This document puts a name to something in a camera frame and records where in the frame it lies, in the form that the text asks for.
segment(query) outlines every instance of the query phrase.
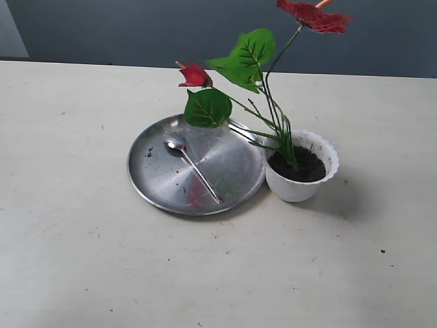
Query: dark soil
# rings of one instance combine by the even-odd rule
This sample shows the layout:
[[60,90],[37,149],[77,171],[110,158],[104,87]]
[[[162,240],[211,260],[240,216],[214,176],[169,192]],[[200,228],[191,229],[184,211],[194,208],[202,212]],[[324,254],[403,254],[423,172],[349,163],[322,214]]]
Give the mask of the dark soil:
[[273,156],[268,159],[268,164],[276,173],[293,181],[314,182],[325,177],[325,166],[314,153],[306,148],[295,146],[294,156],[296,156],[296,160],[298,161],[297,168],[288,165],[284,156],[278,152],[275,152]]

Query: white table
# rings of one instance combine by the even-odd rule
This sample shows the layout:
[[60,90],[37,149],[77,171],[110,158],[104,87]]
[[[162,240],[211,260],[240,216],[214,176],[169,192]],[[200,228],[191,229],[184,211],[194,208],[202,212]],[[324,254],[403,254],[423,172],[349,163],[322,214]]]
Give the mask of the white table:
[[273,75],[294,127],[338,150],[337,176],[302,204],[263,186],[199,220],[126,174],[135,137],[183,111],[183,80],[0,63],[1,328],[436,326],[436,80]]

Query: spoon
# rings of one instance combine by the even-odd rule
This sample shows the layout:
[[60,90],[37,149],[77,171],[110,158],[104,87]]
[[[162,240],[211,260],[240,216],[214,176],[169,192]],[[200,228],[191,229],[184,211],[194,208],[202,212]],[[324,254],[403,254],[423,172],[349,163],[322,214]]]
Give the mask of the spoon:
[[190,159],[190,157],[188,157],[188,155],[185,151],[185,143],[186,143],[185,138],[182,135],[180,135],[179,133],[169,133],[168,135],[167,134],[164,135],[164,143],[167,145],[167,147],[169,147],[171,149],[179,150],[184,155],[185,159],[191,164],[193,169],[196,171],[198,177],[203,182],[206,189],[211,194],[212,198],[214,198],[214,200],[219,204],[223,203],[223,198],[219,197],[215,193],[215,191],[212,189],[210,183],[206,180],[205,176],[203,176],[203,174],[197,168],[196,164],[194,164],[193,161]]

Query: steel plate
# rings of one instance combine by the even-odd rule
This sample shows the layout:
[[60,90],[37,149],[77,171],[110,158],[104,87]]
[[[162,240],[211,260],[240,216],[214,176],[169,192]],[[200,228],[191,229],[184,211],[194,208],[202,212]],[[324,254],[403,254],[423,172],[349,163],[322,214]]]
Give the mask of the steel plate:
[[[231,120],[240,128],[241,123]],[[252,140],[256,135],[235,129]],[[217,204],[192,167],[163,141],[165,133],[186,139],[186,152],[224,202]],[[138,193],[153,205],[183,215],[210,215],[233,208],[261,187],[265,176],[264,150],[228,128],[195,128],[183,114],[165,118],[145,129],[128,155],[128,174]]]

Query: red flower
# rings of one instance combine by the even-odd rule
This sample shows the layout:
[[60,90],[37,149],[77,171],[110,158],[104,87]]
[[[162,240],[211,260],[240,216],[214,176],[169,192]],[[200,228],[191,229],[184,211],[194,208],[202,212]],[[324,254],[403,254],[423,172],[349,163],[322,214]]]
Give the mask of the red flower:
[[332,0],[323,0],[318,5],[303,2],[277,0],[276,6],[289,12],[303,25],[320,33],[345,33],[351,18],[343,14],[325,14],[321,7]]
[[180,87],[212,87],[212,79],[202,66],[192,62],[190,62],[189,66],[184,66],[178,61],[176,64],[181,67],[180,72],[186,79],[185,83],[179,84]]

